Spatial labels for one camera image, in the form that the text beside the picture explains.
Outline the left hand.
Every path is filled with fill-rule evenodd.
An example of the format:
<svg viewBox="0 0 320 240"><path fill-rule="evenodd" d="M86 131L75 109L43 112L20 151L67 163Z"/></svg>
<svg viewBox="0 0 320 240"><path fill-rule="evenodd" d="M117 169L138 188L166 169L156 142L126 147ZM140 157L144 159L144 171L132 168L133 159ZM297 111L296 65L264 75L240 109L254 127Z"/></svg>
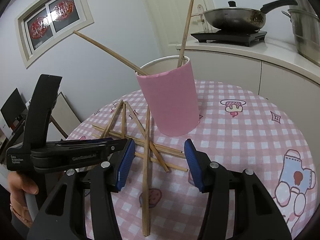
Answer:
<svg viewBox="0 0 320 240"><path fill-rule="evenodd" d="M9 173L8 185L10 190L11 211L20 222L28 228L31 227L32 219L25 200L25 194L38 194L38 186L31 179L17 172Z"/></svg>

